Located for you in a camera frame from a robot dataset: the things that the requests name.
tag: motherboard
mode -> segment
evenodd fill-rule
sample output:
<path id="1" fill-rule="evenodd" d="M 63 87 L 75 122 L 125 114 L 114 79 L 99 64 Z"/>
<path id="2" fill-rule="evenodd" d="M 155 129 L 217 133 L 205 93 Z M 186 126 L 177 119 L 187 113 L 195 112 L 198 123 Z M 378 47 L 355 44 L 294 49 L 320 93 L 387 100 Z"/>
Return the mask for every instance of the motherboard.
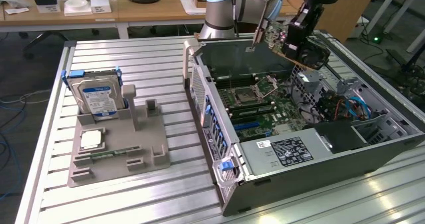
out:
<path id="1" fill-rule="evenodd" d="M 271 73 L 218 82 L 219 98 L 239 142 L 298 131 L 306 126 L 286 92 L 289 85 Z"/>

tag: hard drive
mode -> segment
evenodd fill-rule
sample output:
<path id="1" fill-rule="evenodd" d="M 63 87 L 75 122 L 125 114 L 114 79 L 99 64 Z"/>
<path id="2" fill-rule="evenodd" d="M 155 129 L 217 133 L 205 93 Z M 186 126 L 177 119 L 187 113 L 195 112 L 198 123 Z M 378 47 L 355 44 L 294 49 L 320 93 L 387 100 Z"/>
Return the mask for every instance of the hard drive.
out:
<path id="1" fill-rule="evenodd" d="M 93 114 L 94 120 L 115 118 L 117 110 L 125 108 L 121 95 L 121 70 L 74 70 L 65 75 L 66 84 L 78 105 L 79 114 Z"/>

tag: aluminum workbench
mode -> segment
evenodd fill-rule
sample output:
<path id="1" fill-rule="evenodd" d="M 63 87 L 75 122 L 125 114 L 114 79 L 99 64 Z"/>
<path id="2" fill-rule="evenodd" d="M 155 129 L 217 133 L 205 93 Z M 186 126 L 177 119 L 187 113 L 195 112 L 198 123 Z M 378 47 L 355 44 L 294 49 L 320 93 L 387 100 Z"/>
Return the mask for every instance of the aluminum workbench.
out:
<path id="1" fill-rule="evenodd" d="M 237 216 L 221 216 L 182 86 L 182 42 L 187 38 L 82 41 L 63 48 L 15 223 L 423 223 L 425 145 L 364 176 Z M 334 66 L 340 62 L 334 56 L 330 61 Z M 123 83 L 135 85 L 135 105 L 151 98 L 161 104 L 171 166 L 69 188 L 77 106 L 59 72 L 115 66 Z"/>

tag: barcode label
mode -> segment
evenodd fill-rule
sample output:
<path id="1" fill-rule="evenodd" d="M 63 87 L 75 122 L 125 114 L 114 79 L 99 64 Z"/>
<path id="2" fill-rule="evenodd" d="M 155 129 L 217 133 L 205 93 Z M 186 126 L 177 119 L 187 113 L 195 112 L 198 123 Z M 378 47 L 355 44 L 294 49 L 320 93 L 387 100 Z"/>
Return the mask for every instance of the barcode label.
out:
<path id="1" fill-rule="evenodd" d="M 257 146 L 258 148 L 265 148 L 265 147 L 270 147 L 270 140 L 263 140 L 263 141 L 259 141 L 257 142 Z"/>

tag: table leg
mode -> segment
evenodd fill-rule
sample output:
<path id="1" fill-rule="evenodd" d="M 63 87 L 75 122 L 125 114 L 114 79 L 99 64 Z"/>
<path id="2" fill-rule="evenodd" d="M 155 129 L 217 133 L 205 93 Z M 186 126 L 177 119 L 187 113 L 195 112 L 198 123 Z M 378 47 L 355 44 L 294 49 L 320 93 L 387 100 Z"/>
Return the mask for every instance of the table leg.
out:
<path id="1" fill-rule="evenodd" d="M 420 45 L 420 43 L 423 42 L 425 40 L 425 29 L 423 31 L 420 32 L 419 36 L 416 37 L 416 39 L 411 42 L 411 45 L 407 47 L 406 51 L 408 53 L 414 52 L 415 49 L 418 48 L 418 46 Z"/>
<path id="2" fill-rule="evenodd" d="M 390 5 L 392 0 L 384 0 L 382 3 L 382 6 L 379 7 L 379 10 L 376 11 L 376 14 L 372 16 L 371 21 L 368 22 L 368 25 L 366 27 L 366 32 L 370 33 L 371 28 L 374 27 L 374 25 L 376 24 L 387 6 Z"/>
<path id="3" fill-rule="evenodd" d="M 119 22 L 115 26 L 118 29 L 119 39 L 127 39 L 127 22 Z"/>
<path id="4" fill-rule="evenodd" d="M 399 8 L 394 18 L 391 19 L 390 23 L 384 27 L 383 33 L 388 33 L 392 29 L 395 23 L 398 22 L 400 16 L 403 15 L 404 11 L 407 10 L 408 6 L 411 5 L 414 0 L 406 0 L 403 6 Z"/>

